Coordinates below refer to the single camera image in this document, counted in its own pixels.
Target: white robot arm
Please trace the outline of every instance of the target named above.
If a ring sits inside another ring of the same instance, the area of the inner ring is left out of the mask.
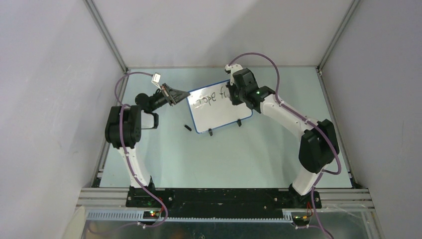
[[[230,92],[230,100],[233,105],[245,103],[248,108],[264,114],[286,129],[288,129],[300,142],[299,160],[302,168],[291,187],[300,195],[307,194],[314,182],[317,180],[321,170],[324,169],[334,159],[332,151],[322,139],[317,130],[309,124],[318,125],[338,151],[338,143],[335,136],[334,126],[329,120],[318,122],[315,119],[299,118],[292,113],[298,113],[288,103],[280,99],[276,100],[273,90],[264,86],[259,88],[253,73],[239,64],[226,65],[225,71],[230,74],[230,82],[226,85]]]
[[[137,95],[136,105],[123,110],[122,133],[119,130],[121,106],[111,107],[105,126],[105,139],[119,151],[130,173],[130,185],[134,188],[141,187],[135,178],[145,186],[151,183],[151,175],[141,158],[139,147],[136,146],[141,140],[141,131],[158,127],[158,114],[153,113],[156,109],[166,104],[173,106],[190,95],[189,92],[175,90],[167,84],[159,85],[159,80],[160,75],[155,73],[152,83],[159,89],[151,96],[144,93]]]

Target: purple cable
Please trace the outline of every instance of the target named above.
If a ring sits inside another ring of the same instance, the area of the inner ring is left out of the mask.
[[[120,84],[120,81],[122,81],[126,76],[130,76],[133,74],[143,74],[143,75],[147,75],[147,76],[152,76],[152,74],[149,73],[145,73],[145,72],[140,72],[140,71],[135,71],[135,72],[130,72],[130,73],[126,73],[124,76],[122,76],[116,83],[116,86],[114,87],[114,96],[116,96],[117,102],[119,102],[120,105],[123,105],[123,103],[120,101],[120,99],[118,98],[117,95],[117,87]]]
[[[120,109],[119,134],[120,134],[120,143],[121,143],[121,146],[123,147],[124,154],[126,155],[126,162],[127,162],[127,165],[129,166],[130,173],[132,174],[133,178],[135,178],[135,181],[141,186],[141,188],[147,194],[149,194],[153,199],[157,200],[161,204],[161,206],[164,208],[164,211],[166,211],[166,216],[164,217],[164,219],[162,221],[160,221],[158,223],[154,223],[152,225],[146,225],[146,224],[142,224],[142,223],[141,223],[141,225],[143,227],[146,227],[146,228],[158,227],[159,225],[163,224],[167,220],[167,218],[169,216],[169,211],[167,210],[166,205],[159,198],[157,198],[157,196],[152,194],[148,189],[146,189],[146,187],[144,185],[142,185],[141,181],[137,178],[135,172],[133,171],[132,165],[130,165],[129,153],[126,150],[126,146],[124,145],[124,140],[123,140],[123,111],[124,111],[125,107],[130,107],[130,105],[124,104]]]
[[[107,235],[107,234],[117,232],[118,230],[125,228],[127,226],[136,225],[136,224],[138,224],[138,222],[126,223],[126,224],[121,225],[118,228],[115,228],[115,229],[107,231],[107,232],[102,232],[102,233],[94,232],[94,231],[91,230],[91,227],[88,226],[88,231],[91,232],[92,234],[96,234],[96,235]]]
[[[318,229],[320,229],[319,227],[317,227],[317,226],[313,226],[313,225],[309,225],[309,226],[297,226],[295,223],[292,223],[293,224],[293,226],[294,227],[298,227],[297,229],[308,229],[308,228],[318,228]],[[326,230],[326,229],[324,229],[325,230],[325,233],[327,233],[330,237],[331,237],[331,239],[334,239],[334,236],[328,231],[328,230]]]
[[[159,199],[159,198],[157,198],[157,196],[155,196],[154,194],[152,194],[148,189],[146,189],[146,187],[140,182],[140,180],[136,177],[136,175],[135,175],[135,172],[133,171],[133,168],[132,168],[132,165],[130,165],[130,160],[129,160],[129,153],[127,152],[127,150],[126,150],[126,146],[124,145],[124,140],[123,140],[123,111],[124,111],[124,108],[125,107],[130,107],[130,105],[128,105],[128,104],[123,104],[120,100],[119,100],[119,98],[118,98],[118,95],[117,95],[117,87],[118,87],[118,85],[119,85],[119,83],[125,78],[125,77],[127,77],[127,76],[130,76],[130,75],[133,75],[133,74],[143,74],[143,75],[147,75],[147,76],[152,76],[152,74],[149,74],[149,73],[145,73],[145,72],[131,72],[131,73],[127,73],[127,74],[125,74],[124,76],[122,76],[118,81],[117,81],[117,83],[116,83],[116,86],[115,86],[115,88],[114,88],[114,96],[116,96],[116,99],[117,99],[117,101],[120,103],[120,105],[122,105],[121,106],[121,109],[120,109],[120,115],[119,115],[119,136],[120,136],[120,143],[121,143],[121,146],[123,147],[123,150],[124,150],[124,154],[126,155],[126,162],[127,162],[127,166],[129,167],[129,170],[130,170],[130,173],[132,174],[132,176],[133,176],[133,178],[136,180],[136,182],[141,186],[141,188],[147,193],[147,194],[149,194],[153,199],[155,199],[155,200],[157,200],[160,204],[161,204],[161,206],[163,207],[163,209],[164,209],[164,211],[166,211],[166,216],[164,217],[164,219],[162,220],[162,221],[160,221],[160,222],[158,222],[158,223],[154,223],[154,224],[152,224],[152,225],[146,225],[146,224],[143,224],[143,223],[141,223],[141,222],[130,222],[130,223],[127,223],[127,224],[123,224],[122,226],[120,226],[120,227],[118,227],[118,228],[115,228],[115,229],[113,229],[113,230],[110,230],[110,231],[107,231],[107,232],[102,232],[102,233],[98,233],[98,232],[93,232],[89,227],[88,227],[88,230],[91,232],[91,233],[93,233],[93,234],[97,234],[97,235],[107,235],[107,234],[111,234],[111,233],[114,233],[114,232],[116,232],[116,231],[118,231],[118,230],[120,230],[120,229],[122,229],[122,228],[125,228],[125,227],[127,227],[127,226],[131,226],[131,225],[140,225],[140,226],[143,226],[143,227],[146,227],[146,228],[154,228],[154,227],[158,227],[159,225],[161,225],[161,224],[163,224],[166,220],[167,220],[167,218],[168,218],[168,216],[169,216],[169,211],[168,211],[168,209],[167,209],[167,207],[166,207],[166,205]]]
[[[276,93],[275,93],[275,96],[276,96],[276,101],[277,101],[277,103],[281,106],[281,107],[283,107],[283,108],[285,108],[287,111],[289,111],[290,113],[292,113],[293,115],[295,115],[296,117],[298,117],[299,119],[301,119],[302,121],[304,121],[305,123],[308,123],[310,126],[312,126],[313,128],[315,128],[321,135],[322,135],[322,137],[324,138],[324,140],[327,142],[327,144],[328,144],[328,146],[329,146],[329,148],[331,149],[331,151],[332,151],[332,153],[333,153],[333,155],[334,155],[334,157],[335,157],[335,161],[337,162],[337,172],[332,172],[332,171],[329,171],[329,170],[325,170],[325,169],[323,169],[323,170],[321,170],[321,173],[319,174],[319,176],[318,176],[318,178],[316,179],[316,181],[315,181],[315,183],[312,185],[312,188],[311,188],[311,201],[312,201],[312,207],[314,208],[314,213],[315,213],[315,217],[316,217],[316,220],[318,221],[318,224],[319,224],[319,228],[321,229],[321,231],[323,231],[327,236],[331,236],[331,238],[334,238],[323,226],[322,226],[322,223],[321,223],[321,221],[320,221],[320,219],[319,219],[319,217],[318,217],[318,214],[317,214],[317,210],[316,210],[316,208],[315,208],[315,202],[314,202],[314,189],[315,189],[315,186],[317,185],[317,183],[320,181],[320,179],[321,179],[321,177],[322,177],[322,174],[324,173],[324,172],[326,172],[326,173],[329,173],[329,174],[333,174],[333,175],[338,175],[338,174],[340,174],[341,173],[341,164],[340,164],[340,159],[338,158],[338,155],[337,155],[337,152],[335,151],[335,148],[334,148],[334,146],[332,145],[332,143],[331,143],[331,141],[328,139],[328,137],[327,137],[327,135],[325,135],[325,133],[317,126],[317,125],[315,125],[314,123],[312,123],[311,121],[307,121],[308,119],[306,119],[306,117],[304,117],[303,115],[301,115],[300,113],[298,113],[298,112],[296,112],[294,109],[292,109],[292,108],[290,108],[290,107],[288,107],[287,105],[285,105],[285,104],[283,104],[283,103],[281,103],[281,100],[279,99],[279,97],[278,97],[278,90],[279,90],[279,86],[280,86],[280,73],[279,73],[279,71],[278,71],[278,68],[277,68],[277,65],[274,63],[274,61],[272,61],[268,56],[266,56],[266,55],[264,55],[264,54],[261,54],[261,53],[256,53],[256,52],[248,52],[248,53],[243,53],[243,54],[241,54],[241,55],[239,55],[239,56],[237,56],[237,57],[235,57],[230,63],[229,63],[229,65],[232,65],[237,59],[239,59],[240,57],[242,57],[242,56],[247,56],[247,55],[257,55],[257,56],[261,56],[261,57],[264,57],[265,59],[267,59],[270,63],[271,63],[271,65],[273,65],[273,67],[274,67],[274,69],[276,70],[276,73],[277,73],[277,86],[276,86]]]

